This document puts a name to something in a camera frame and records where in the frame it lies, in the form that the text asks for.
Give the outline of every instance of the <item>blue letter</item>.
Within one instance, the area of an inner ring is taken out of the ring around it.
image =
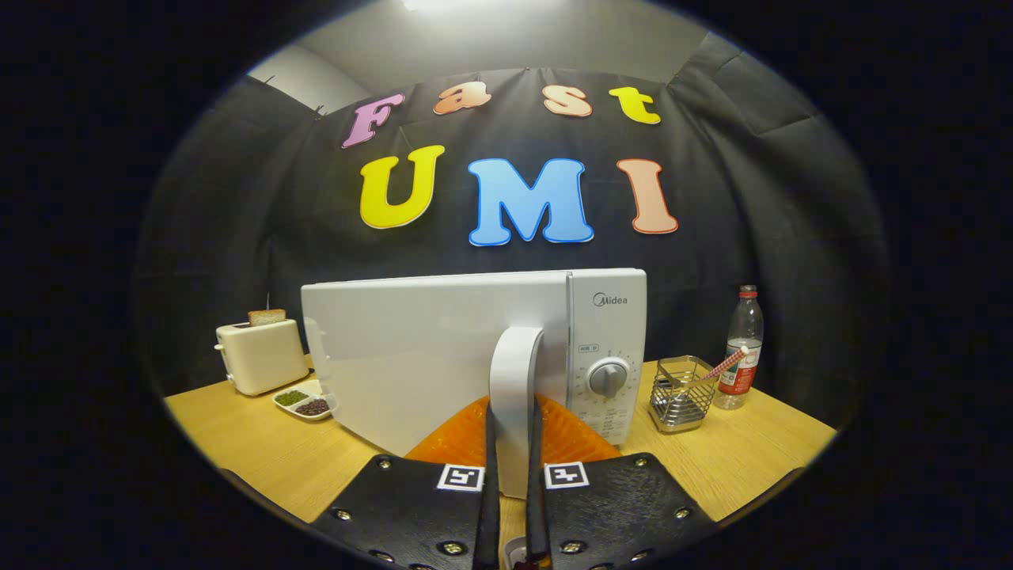
[[[580,172],[583,164],[567,158],[545,163],[534,187],[502,158],[486,158],[468,164],[478,178],[478,227],[468,235],[472,245],[502,245],[510,241],[499,208],[510,216],[525,241],[531,241],[546,208],[549,225],[542,235],[548,241],[590,241],[595,230],[583,219],[580,202]]]

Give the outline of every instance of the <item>metal basket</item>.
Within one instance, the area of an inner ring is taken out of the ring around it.
[[[687,431],[703,423],[714,399],[717,379],[700,379],[712,369],[695,356],[657,361],[654,387],[650,391],[650,417],[657,431]]]

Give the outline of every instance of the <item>orange soft pad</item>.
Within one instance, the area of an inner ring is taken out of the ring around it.
[[[542,407],[542,464],[597,462],[620,456],[601,435],[572,412],[536,395]],[[479,398],[455,414],[405,456],[433,464],[485,466],[485,408],[489,397]]]

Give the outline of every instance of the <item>red striped straw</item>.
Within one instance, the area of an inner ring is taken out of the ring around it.
[[[700,380],[701,381],[707,381],[707,380],[713,379],[714,377],[716,377],[716,376],[720,375],[721,373],[727,371],[728,369],[731,369],[732,367],[734,367],[736,362],[738,362],[739,360],[746,358],[746,355],[749,354],[749,353],[750,353],[750,349],[748,347],[739,347],[738,350],[736,350],[734,353],[732,353],[731,356],[729,356],[729,357],[725,358],[724,360],[722,360],[720,364],[718,364],[717,367],[714,367],[713,371],[711,371],[710,373],[707,373],[706,375],[704,375],[704,377],[702,379],[700,379]]]

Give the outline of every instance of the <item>yellow letter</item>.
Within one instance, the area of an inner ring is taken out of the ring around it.
[[[548,85],[542,89],[545,95],[545,106],[556,114],[569,114],[570,116],[587,116],[591,114],[591,105],[588,95],[576,87],[564,87],[562,85]]]
[[[433,112],[447,114],[459,108],[485,104],[491,98],[492,95],[485,92],[485,83],[468,81],[440,93],[440,102],[433,107]]]
[[[407,225],[425,213],[433,201],[433,184],[437,175],[437,156],[446,150],[436,144],[423,146],[408,154],[415,163],[415,176],[411,182],[411,195],[404,203],[387,202],[387,184],[390,171],[397,164],[396,156],[385,156],[369,162],[360,171],[363,174],[363,197],[359,213],[370,227],[388,229]]]
[[[619,87],[609,91],[609,94],[619,97],[619,104],[623,107],[623,112],[637,123],[657,125],[661,121],[660,114],[647,112],[647,108],[643,106],[643,103],[652,103],[654,99],[650,98],[650,95],[640,94],[636,87]]]

